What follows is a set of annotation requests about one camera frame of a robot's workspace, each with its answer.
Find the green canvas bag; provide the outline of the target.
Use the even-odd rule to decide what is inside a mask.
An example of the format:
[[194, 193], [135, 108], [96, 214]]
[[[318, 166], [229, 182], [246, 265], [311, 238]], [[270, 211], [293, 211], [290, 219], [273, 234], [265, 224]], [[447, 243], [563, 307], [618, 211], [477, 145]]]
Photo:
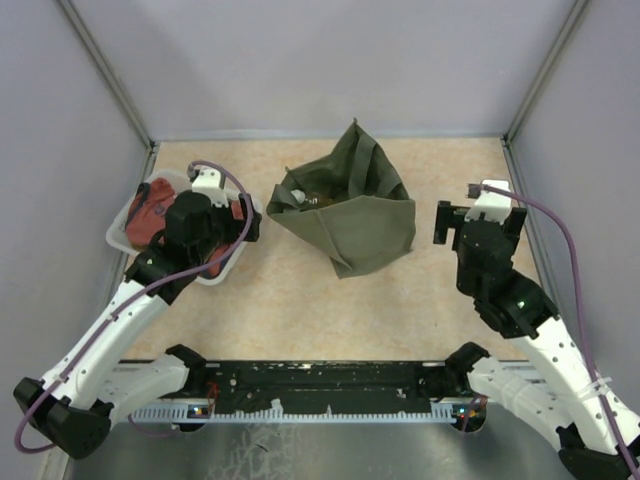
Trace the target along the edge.
[[[290, 191], [345, 192], [338, 204], [301, 210]], [[378, 141], [354, 121], [331, 152], [287, 169], [267, 215], [326, 255], [336, 275], [374, 273], [412, 251], [416, 203]]]

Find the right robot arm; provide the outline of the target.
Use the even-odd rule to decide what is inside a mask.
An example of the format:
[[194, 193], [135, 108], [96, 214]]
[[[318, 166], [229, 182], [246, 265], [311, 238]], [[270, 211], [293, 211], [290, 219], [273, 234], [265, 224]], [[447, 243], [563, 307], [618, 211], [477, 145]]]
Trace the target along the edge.
[[591, 374], [586, 356], [542, 287], [518, 272], [512, 257], [527, 211], [508, 200], [471, 207], [439, 202], [434, 241], [452, 235], [456, 287], [480, 319], [523, 353], [545, 389], [506, 369], [479, 345], [452, 354], [448, 387], [491, 399], [540, 434], [576, 479], [639, 476], [639, 416]]

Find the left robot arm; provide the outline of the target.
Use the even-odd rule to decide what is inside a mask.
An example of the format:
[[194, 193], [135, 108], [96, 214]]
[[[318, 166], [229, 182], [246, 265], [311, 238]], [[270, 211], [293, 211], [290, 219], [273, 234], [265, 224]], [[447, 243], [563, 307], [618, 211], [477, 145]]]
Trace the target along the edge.
[[205, 359], [178, 344], [127, 381], [111, 374], [138, 336], [165, 312], [198, 275], [259, 238], [261, 214], [241, 193], [216, 206], [202, 193], [181, 192], [166, 210], [165, 225], [126, 270], [110, 304], [85, 335], [41, 378], [25, 377], [13, 396], [31, 425], [71, 458], [91, 455], [113, 425], [170, 394], [201, 394], [208, 384]]

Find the amber liquid clear bottle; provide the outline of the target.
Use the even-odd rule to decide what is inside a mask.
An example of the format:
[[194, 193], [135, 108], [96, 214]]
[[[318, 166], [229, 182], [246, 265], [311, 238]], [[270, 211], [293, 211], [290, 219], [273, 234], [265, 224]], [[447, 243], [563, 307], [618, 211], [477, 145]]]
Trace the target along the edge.
[[335, 205], [348, 199], [348, 194], [345, 192], [325, 194], [316, 191], [293, 189], [290, 193], [295, 200], [295, 205], [303, 211]]

